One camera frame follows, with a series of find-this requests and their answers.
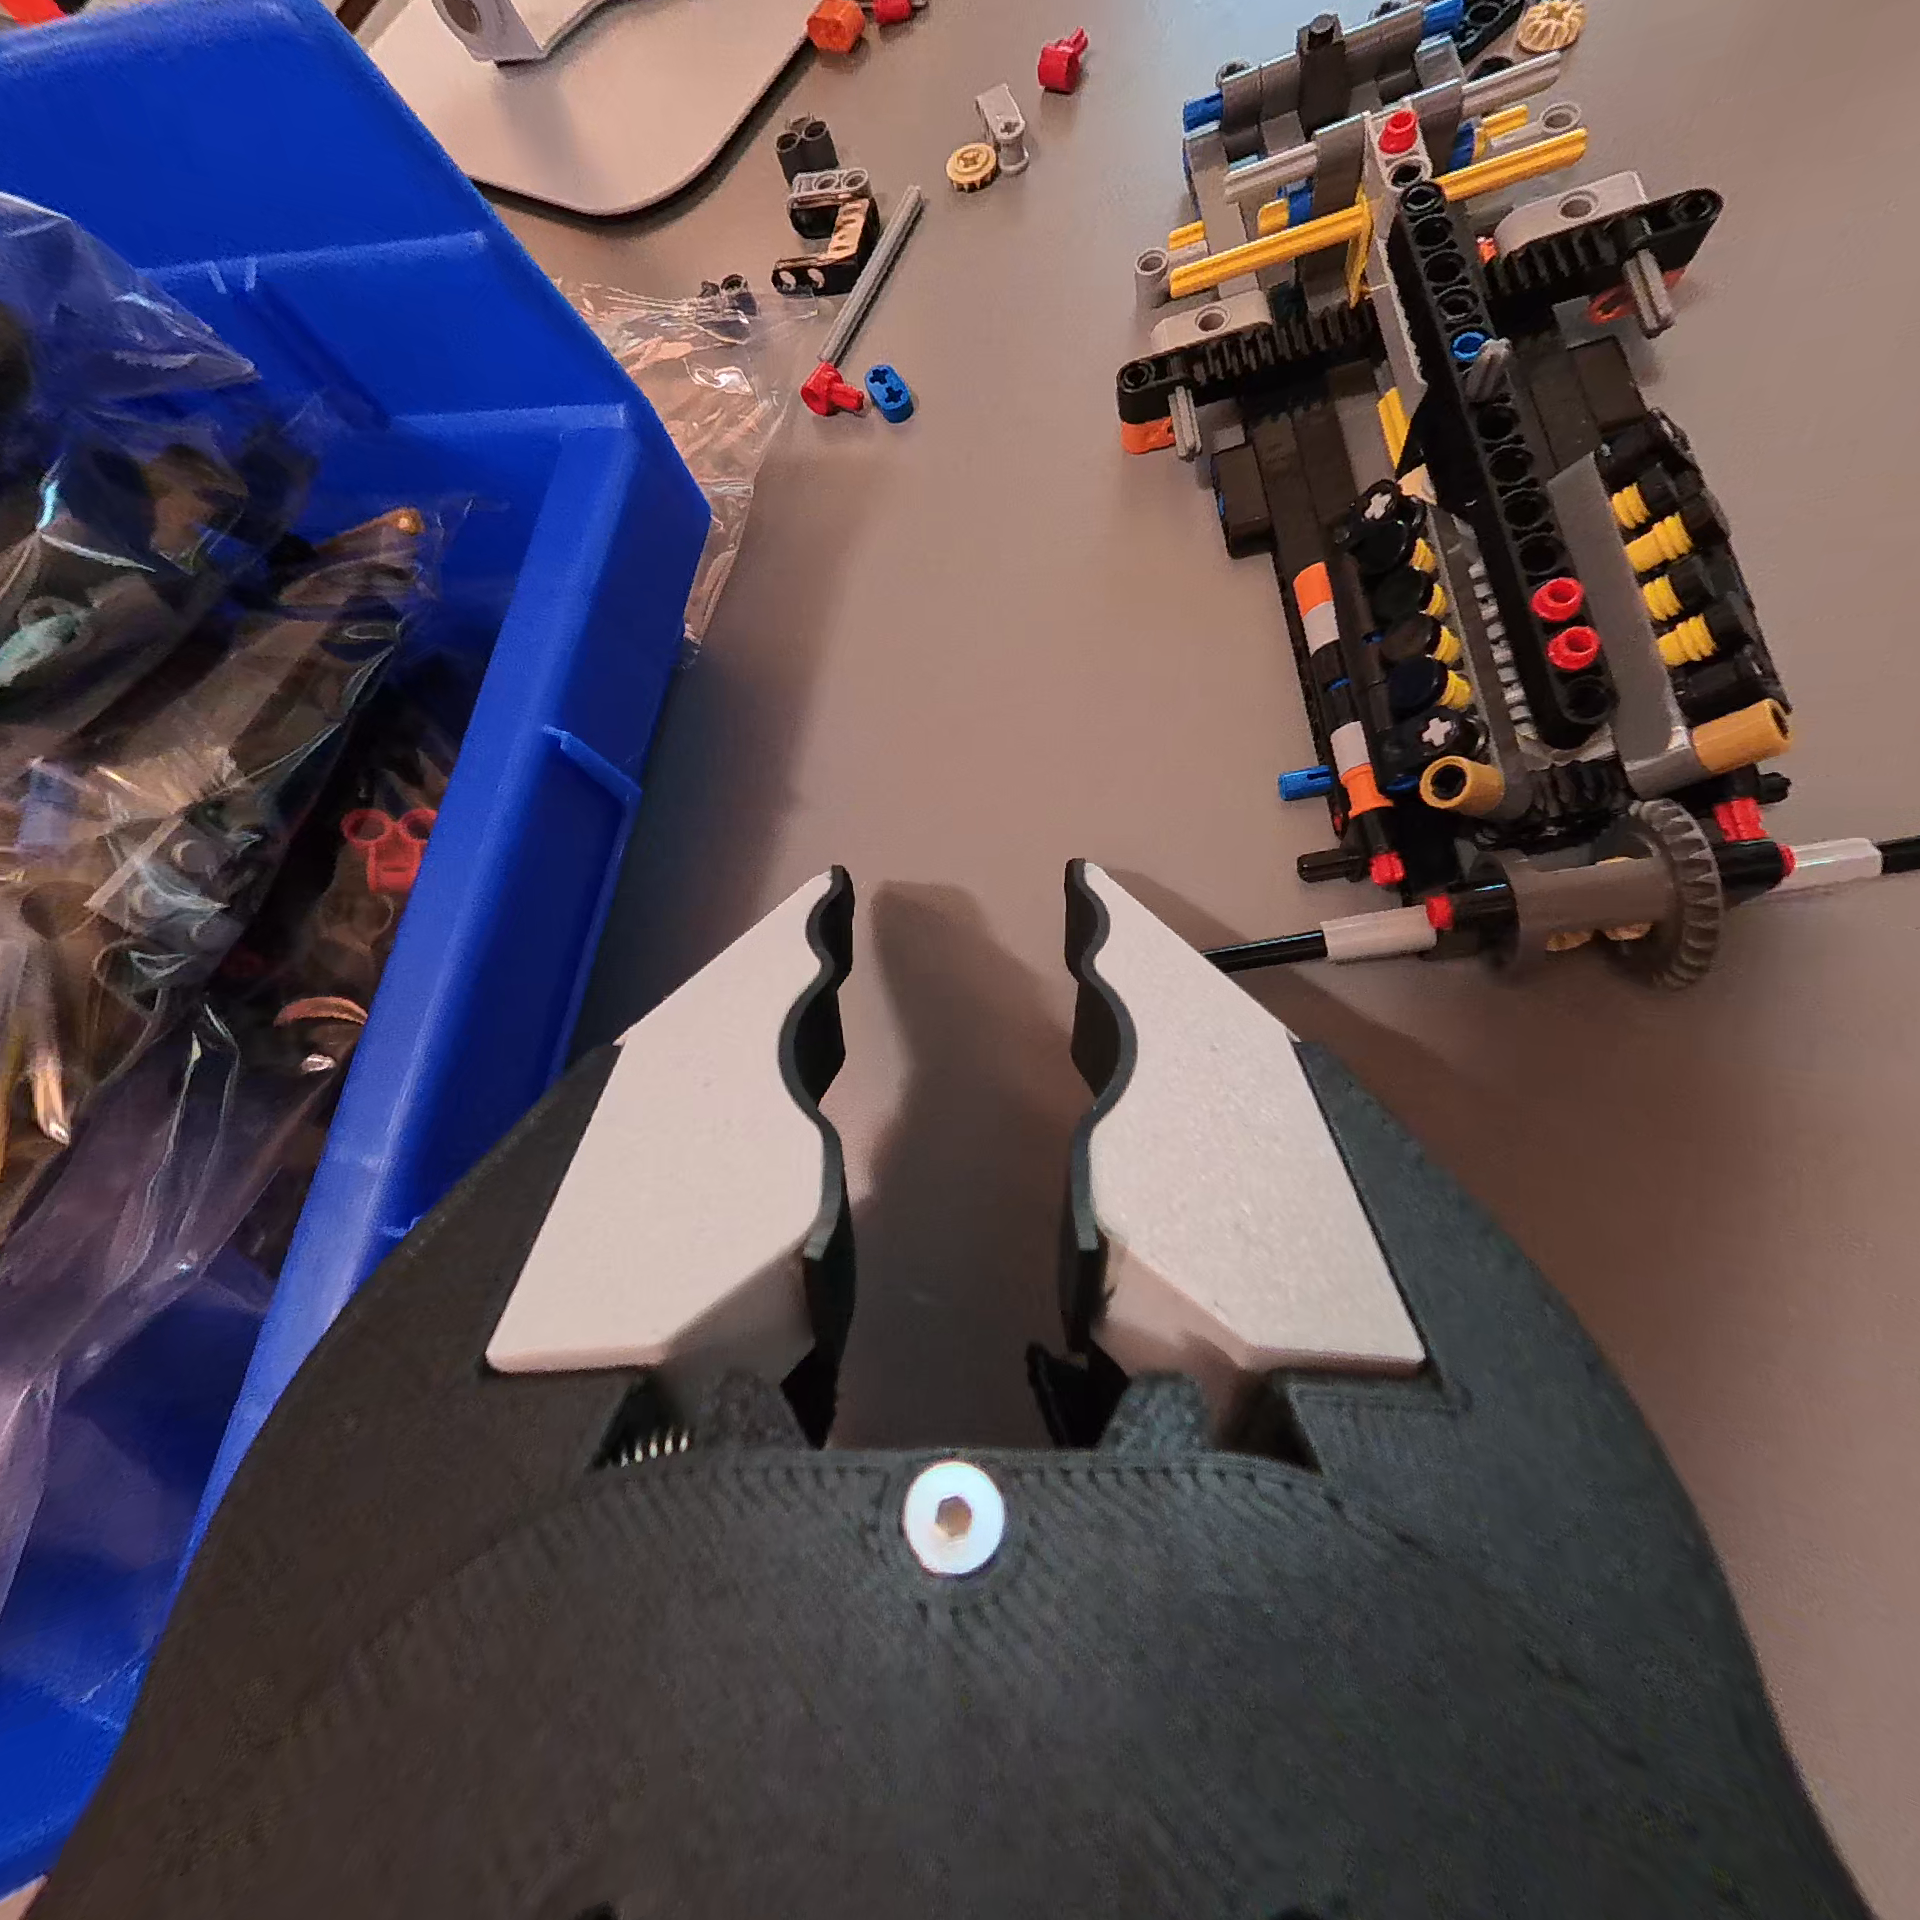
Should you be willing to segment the lego car chassis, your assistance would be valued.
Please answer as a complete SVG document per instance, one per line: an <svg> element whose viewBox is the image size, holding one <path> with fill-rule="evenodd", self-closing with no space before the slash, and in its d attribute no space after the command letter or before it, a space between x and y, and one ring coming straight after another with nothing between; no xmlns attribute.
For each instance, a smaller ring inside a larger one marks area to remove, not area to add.
<svg viewBox="0 0 1920 1920"><path fill-rule="evenodd" d="M1602 946L1680 989L1742 901L1917 872L1917 835L1786 842L1788 696L1680 426L1625 328L1675 325L1708 185L1569 181L1526 2L1379 2L1223 61L1183 108L1193 219L1137 257L1125 454L1204 472L1274 568L1327 804L1302 881L1385 906L1222 973Z"/></svg>

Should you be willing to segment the grey lego axle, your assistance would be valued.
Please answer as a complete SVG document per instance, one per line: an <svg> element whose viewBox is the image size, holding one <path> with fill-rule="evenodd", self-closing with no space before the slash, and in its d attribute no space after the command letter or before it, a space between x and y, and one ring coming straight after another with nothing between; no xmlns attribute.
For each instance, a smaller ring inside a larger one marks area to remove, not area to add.
<svg viewBox="0 0 1920 1920"><path fill-rule="evenodd" d="M876 252L867 255L867 265L863 268L852 290L847 294L847 302L837 313L837 325L829 328L829 341L821 350L821 367L839 370L847 362L847 353L852 350L871 306L879 304L905 244L917 233L921 217L924 217L924 185L911 184L901 192L887 227L882 230Z"/></svg>

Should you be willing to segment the blue plastic bin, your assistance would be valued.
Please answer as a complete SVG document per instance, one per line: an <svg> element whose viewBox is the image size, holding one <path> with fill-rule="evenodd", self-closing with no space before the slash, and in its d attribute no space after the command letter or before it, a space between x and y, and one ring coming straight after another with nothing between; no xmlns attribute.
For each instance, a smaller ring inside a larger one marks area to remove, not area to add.
<svg viewBox="0 0 1920 1920"><path fill-rule="evenodd" d="M470 502L413 649L487 671L275 1297L239 1254L54 1418L4 1605L4 1893L125 1735L183 1556L350 1293L566 1060L705 501L641 392L321 2L4 50L4 191L323 392L310 523Z"/></svg>

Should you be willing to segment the white stand base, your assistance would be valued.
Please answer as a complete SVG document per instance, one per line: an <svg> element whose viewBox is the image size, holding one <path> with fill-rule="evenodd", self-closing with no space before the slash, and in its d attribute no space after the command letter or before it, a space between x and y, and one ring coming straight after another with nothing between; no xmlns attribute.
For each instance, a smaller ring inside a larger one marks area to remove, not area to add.
<svg viewBox="0 0 1920 1920"><path fill-rule="evenodd" d="M434 2L375 2L385 83L456 171L593 219L673 199L806 50L809 2L608 2L542 61L477 61Z"/></svg>

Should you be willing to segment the black and grey lego bracket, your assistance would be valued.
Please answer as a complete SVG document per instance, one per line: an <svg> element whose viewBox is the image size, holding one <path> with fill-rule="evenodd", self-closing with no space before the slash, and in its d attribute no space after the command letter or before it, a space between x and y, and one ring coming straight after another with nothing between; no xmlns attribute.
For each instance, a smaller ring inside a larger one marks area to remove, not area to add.
<svg viewBox="0 0 1920 1920"><path fill-rule="evenodd" d="M850 294L879 242L879 207L867 171L829 166L794 174L782 207L806 248L775 263L775 294Z"/></svg>

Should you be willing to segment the clear bags of lego pieces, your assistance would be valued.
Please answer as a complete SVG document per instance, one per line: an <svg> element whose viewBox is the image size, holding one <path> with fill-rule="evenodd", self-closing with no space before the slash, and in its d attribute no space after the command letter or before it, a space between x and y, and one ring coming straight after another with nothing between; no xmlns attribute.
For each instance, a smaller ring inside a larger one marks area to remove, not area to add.
<svg viewBox="0 0 1920 1920"><path fill-rule="evenodd" d="M462 506L305 534L343 438L4 196L4 1590L63 1405L281 1264L450 787L473 672L402 653Z"/></svg>

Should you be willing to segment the empty clear plastic bag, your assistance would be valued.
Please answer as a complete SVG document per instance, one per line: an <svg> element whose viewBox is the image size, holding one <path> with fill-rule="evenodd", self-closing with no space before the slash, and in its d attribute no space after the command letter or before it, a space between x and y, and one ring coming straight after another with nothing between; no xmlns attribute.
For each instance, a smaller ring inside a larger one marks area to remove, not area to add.
<svg viewBox="0 0 1920 1920"><path fill-rule="evenodd" d="M794 405L816 306L762 294L742 273L707 279L691 298L589 280L558 289L656 412L707 502L707 538L683 612L680 662L691 665L748 537L762 463Z"/></svg>

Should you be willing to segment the pale stand mounting plate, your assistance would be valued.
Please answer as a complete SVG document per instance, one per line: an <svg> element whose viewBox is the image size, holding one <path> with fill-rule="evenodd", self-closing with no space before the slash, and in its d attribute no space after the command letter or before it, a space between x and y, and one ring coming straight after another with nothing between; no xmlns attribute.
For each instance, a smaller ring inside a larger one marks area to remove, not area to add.
<svg viewBox="0 0 1920 1920"><path fill-rule="evenodd" d="M608 2L434 2L440 23L477 61L518 66L547 59L560 39Z"/></svg>

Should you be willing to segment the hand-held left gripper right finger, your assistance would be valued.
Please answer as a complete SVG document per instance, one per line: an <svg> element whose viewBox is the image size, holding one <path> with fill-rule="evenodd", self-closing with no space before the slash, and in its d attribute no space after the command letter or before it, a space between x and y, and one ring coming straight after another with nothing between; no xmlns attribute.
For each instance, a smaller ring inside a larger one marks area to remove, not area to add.
<svg viewBox="0 0 1920 1920"><path fill-rule="evenodd" d="M1143 1379L1233 1445L1274 1379L1406 1381L1405 1290L1291 1029L1105 864L1064 870L1068 1139L1060 1348L1030 1348L1043 1423L1097 1447Z"/></svg>

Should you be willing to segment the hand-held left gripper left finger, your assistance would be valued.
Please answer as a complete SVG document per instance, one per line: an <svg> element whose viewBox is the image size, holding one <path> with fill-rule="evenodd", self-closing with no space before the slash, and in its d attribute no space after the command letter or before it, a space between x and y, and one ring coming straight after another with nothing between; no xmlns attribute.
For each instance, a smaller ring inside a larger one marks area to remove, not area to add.
<svg viewBox="0 0 1920 1920"><path fill-rule="evenodd" d="M613 1042L487 1343L501 1376L641 1373L691 1405L748 1373L821 1447L855 1309L847 1060L855 887L806 880Z"/></svg>

